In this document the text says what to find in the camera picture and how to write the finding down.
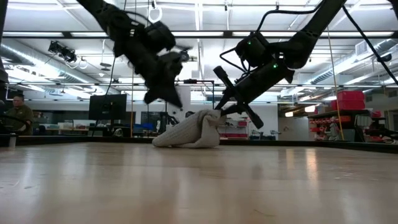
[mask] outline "fluorescent light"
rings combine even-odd
[[[61,32],[3,32],[5,37],[63,37]]]
[[[287,32],[267,32],[263,31],[261,34],[264,37],[293,37],[297,32],[296,31],[287,31]],[[250,31],[246,32],[232,32],[232,36],[235,37],[245,37],[250,35]],[[380,32],[380,31],[371,31],[371,32],[365,32],[365,35],[368,37],[383,37],[383,36],[392,36],[393,32],[391,31],[385,31],[385,32]],[[329,34],[328,32],[324,32],[321,34],[321,37],[328,37]],[[335,32],[332,31],[330,32],[330,37],[360,37],[362,38],[361,34],[359,32]]]
[[[196,36],[204,36],[204,37],[221,37],[224,35],[224,32],[220,31],[197,31],[197,32],[172,32],[175,37],[196,37]]]
[[[105,32],[72,32],[74,37],[107,37]]]
[[[352,87],[352,88],[381,88],[382,86],[380,85],[350,85],[350,86],[345,86],[345,87]]]
[[[45,90],[43,88],[40,88],[38,86],[33,86],[33,85],[18,85],[18,86],[21,86],[23,88],[28,88],[28,89],[31,89],[31,90],[35,90],[35,91],[45,92]]]
[[[303,87],[335,87],[334,85],[302,85]]]
[[[336,96],[328,96],[323,100],[325,100],[325,101],[337,100],[337,97]]]
[[[368,37],[380,37],[380,36],[391,36],[393,32],[378,32],[378,31],[371,31],[371,32],[364,32]],[[321,34],[321,37],[327,37],[328,32],[324,32]],[[359,32],[330,32],[330,37],[362,37]]]
[[[285,114],[285,117],[286,118],[290,118],[290,117],[292,117],[293,116],[293,112],[287,112],[286,114]]]
[[[66,77],[43,77],[46,79],[65,79]]]
[[[296,32],[261,32],[264,37],[292,37]],[[232,32],[232,36],[246,37],[250,32]]]
[[[7,73],[10,77],[17,78],[19,80],[25,80],[30,82],[49,82],[44,77],[38,77],[36,75],[32,75],[30,73],[24,72],[19,69],[7,70]]]
[[[57,83],[31,83],[31,82],[10,82],[9,85],[30,84],[30,85],[56,85]]]
[[[308,106],[304,108],[305,112],[307,113],[313,113],[315,111],[315,105],[314,106]]]

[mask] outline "computer monitor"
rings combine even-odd
[[[88,119],[126,119],[126,94],[91,96]]]

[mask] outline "cable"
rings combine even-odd
[[[229,60],[226,60],[226,59],[223,57],[223,55],[226,55],[226,54],[228,54],[228,53],[230,53],[230,52],[232,52],[232,51],[234,51],[234,50],[235,50],[235,48],[232,48],[232,49],[229,49],[229,50],[227,50],[227,51],[221,53],[221,54],[220,54],[220,58],[221,58],[223,61],[225,61],[226,63],[228,63],[228,64],[234,66],[234,67],[237,68],[237,69],[239,69],[240,71],[246,72],[243,68],[241,68],[241,67],[235,65],[234,63],[230,62]]]
[[[124,9],[126,9],[126,4],[127,4],[127,0],[125,0],[125,2],[124,2]],[[114,71],[114,64],[115,64],[115,63],[116,63],[116,57],[113,57],[112,70],[111,70],[111,79],[110,79],[110,81],[109,81],[109,85],[108,85],[108,88],[106,89],[106,92],[105,92],[105,95],[104,95],[104,100],[103,100],[103,102],[102,102],[102,107],[103,107],[103,108],[104,108],[104,105],[105,105],[105,102],[106,102],[106,97],[107,97],[107,95],[108,95],[109,89],[111,88],[111,85],[112,85],[112,78],[113,78],[113,71]],[[95,121],[95,126],[94,126],[94,128],[97,127],[98,121],[99,121],[98,119]]]
[[[316,12],[316,11],[323,5],[323,3],[324,3],[325,1],[326,1],[326,0],[323,0],[320,4],[318,4],[314,9],[312,9],[312,10],[310,10],[310,11],[286,11],[286,10],[279,10],[279,8],[277,8],[276,10],[268,11],[268,12],[266,12],[266,13],[263,15],[263,17],[262,17],[262,19],[261,19],[261,22],[260,22],[260,24],[259,24],[259,27],[257,28],[256,32],[259,32],[259,31],[260,31],[260,29],[261,29],[261,27],[262,27],[262,24],[264,23],[264,20],[266,19],[266,17],[267,17],[269,14],[275,14],[275,13],[280,13],[280,14],[293,14],[293,15],[311,14],[311,13]],[[245,75],[245,73],[247,73],[247,74],[250,73],[250,72],[248,72],[248,70],[245,68],[243,62],[241,62],[241,63],[242,63],[242,66],[243,66],[243,68],[241,68],[241,67],[235,65],[234,63],[230,62],[229,60],[226,60],[226,59],[223,57],[223,55],[228,54],[228,53],[230,53],[230,52],[232,52],[232,51],[234,51],[234,50],[235,50],[235,48],[232,48],[232,49],[229,49],[229,50],[227,50],[227,51],[221,53],[221,54],[220,54],[220,58],[221,58],[223,61],[225,61],[226,63],[228,63],[228,64],[234,66],[235,68],[239,69],[240,71],[244,72],[244,73],[242,74],[242,76]]]
[[[130,138],[132,138],[132,132],[133,132],[133,129],[134,129],[134,122],[132,121],[133,118],[134,118],[134,116],[133,116],[134,112],[133,112],[133,109],[132,109],[132,104],[133,104],[133,102],[134,102],[133,97],[132,97],[133,91],[134,91],[134,67],[132,68],[132,77],[131,77]]]
[[[335,91],[336,91],[336,104],[337,104],[337,117],[338,117],[338,122],[340,124],[340,134],[341,134],[341,139],[345,141],[344,139],[344,133],[343,133],[343,125],[341,124],[341,117],[340,117],[340,106],[339,106],[339,101],[338,101],[338,95],[337,95],[337,83],[336,83],[336,73],[335,73],[335,62],[333,61],[333,51],[331,49],[331,40],[330,40],[330,32],[329,32],[329,26],[327,27],[328,31],[328,40],[329,40],[329,49],[330,49],[330,57],[331,57],[331,67],[333,69],[333,80],[335,81]]]
[[[49,63],[51,61],[51,59],[53,59],[57,54],[53,54],[50,59],[48,59],[47,61],[44,62],[44,65]]]
[[[139,17],[145,19],[145,21],[147,21],[147,22],[150,23],[151,25],[154,24],[154,23],[151,22],[147,17],[145,17],[145,16],[143,16],[143,15],[137,13],[137,12],[127,11],[127,10],[123,10],[123,11],[126,12],[126,13],[128,13],[128,14],[133,14],[133,15],[135,15],[135,16],[139,16]]]
[[[262,17],[262,19],[261,19],[261,22],[260,22],[260,24],[259,24],[259,27],[257,28],[256,32],[259,32],[259,31],[260,31],[260,29],[261,29],[261,27],[262,27],[262,24],[264,23],[264,20],[265,20],[266,17],[267,17],[268,15],[270,15],[270,14],[276,14],[276,13],[278,13],[278,14],[279,14],[279,13],[280,13],[280,14],[292,14],[292,15],[311,14],[311,13],[316,12],[316,11],[323,5],[323,3],[325,3],[325,1],[326,1],[326,0],[323,0],[323,1],[322,1],[321,3],[319,3],[314,9],[309,10],[309,11],[287,11],[287,10],[279,10],[279,9],[268,11],[268,12],[266,12],[266,13],[263,15],[263,17]]]
[[[388,75],[393,79],[393,81],[398,85],[398,80],[397,78],[394,76],[394,74],[392,74],[392,72],[390,71],[390,69],[388,68],[388,66],[386,65],[386,63],[382,60],[382,58],[380,57],[379,53],[374,49],[372,43],[370,42],[370,40],[368,39],[368,37],[366,37],[365,33],[362,31],[362,29],[359,27],[359,25],[355,22],[355,20],[351,17],[351,15],[349,14],[347,8],[345,8],[345,6],[343,6],[343,10],[344,13],[347,15],[347,18],[349,19],[349,21],[351,21],[351,23],[355,26],[355,28],[358,30],[358,32],[361,34],[362,38],[366,41],[366,43],[368,44],[368,46],[370,47],[370,49],[372,50],[373,54],[376,56],[376,58],[378,59],[378,61],[381,63],[381,65],[383,66],[383,68],[386,70],[386,72],[388,73]]]

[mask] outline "cloth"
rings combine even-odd
[[[220,145],[217,127],[224,124],[220,110],[201,110],[157,136],[155,147],[209,148]]]
[[[33,134],[33,111],[28,106],[22,105],[18,109],[11,108],[6,112],[6,115],[21,119],[23,121],[30,121],[31,125],[22,133],[22,135],[30,136]],[[23,125],[24,124],[21,122],[10,119],[6,121],[6,126],[12,126],[13,130],[21,129]]]

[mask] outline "hanging cable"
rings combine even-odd
[[[125,0],[125,2],[124,2],[124,9],[126,9],[126,4],[127,4],[127,0]],[[112,63],[112,70],[111,70],[111,79],[110,79],[110,81],[109,81],[108,88],[106,89],[106,92],[105,92],[105,95],[104,95],[104,100],[103,100],[103,102],[102,102],[102,107],[104,107],[104,105],[105,105],[106,97],[107,97],[108,92],[109,92],[109,89],[111,88],[111,85],[112,85],[112,78],[113,78],[113,71],[114,71],[114,64],[115,64],[115,63],[116,63],[116,57],[114,56],[114,57],[113,57],[113,63]],[[98,121],[99,121],[99,120],[96,120],[96,121],[95,121],[95,126],[94,126],[94,128],[97,127]]]
[[[137,12],[137,0],[136,0],[136,2],[135,2],[135,4],[136,4],[136,8],[134,9],[134,11],[136,11]],[[134,112],[133,112],[133,107],[132,107],[132,104],[133,104],[133,102],[134,102],[134,100],[133,100],[133,98],[132,98],[132,96],[133,96],[133,91],[134,91],[134,67],[132,68],[132,77],[131,77],[131,114],[130,114],[130,138],[132,138],[132,132],[133,132],[133,129],[134,129],[134,122],[133,122],[133,119],[135,119],[135,117],[133,116],[133,114],[134,114]]]
[[[379,53],[374,49],[371,41],[368,39],[368,37],[365,35],[365,33],[362,31],[362,29],[359,27],[359,25],[355,22],[355,20],[353,19],[353,17],[349,14],[347,8],[345,8],[345,6],[343,6],[343,11],[344,13],[347,15],[347,18],[349,19],[349,21],[351,21],[351,23],[355,26],[355,28],[358,30],[358,32],[361,34],[362,38],[366,41],[366,43],[368,44],[369,48],[372,50],[373,54],[376,56],[377,61],[380,62],[380,64],[383,66],[383,68],[386,70],[387,74],[392,78],[392,80],[398,85],[398,80],[397,78],[394,76],[394,74],[392,74],[392,72],[390,71],[390,69],[388,68],[388,66],[386,65],[386,63],[383,61],[383,59],[381,58],[381,56],[379,55]]]
[[[341,139],[345,141],[344,139],[344,133],[343,133],[343,125],[341,125],[341,117],[340,117],[340,106],[339,106],[339,101],[338,101],[338,94],[337,94],[337,83],[336,83],[336,73],[335,73],[335,62],[333,60],[333,51],[331,49],[331,40],[330,40],[330,32],[329,32],[329,26],[327,27],[328,31],[328,40],[329,40],[329,49],[330,49],[330,57],[331,57],[331,67],[333,69],[333,80],[335,81],[335,91],[336,91],[336,104],[337,104],[337,117],[338,117],[338,122],[340,125],[340,134],[341,134]]]

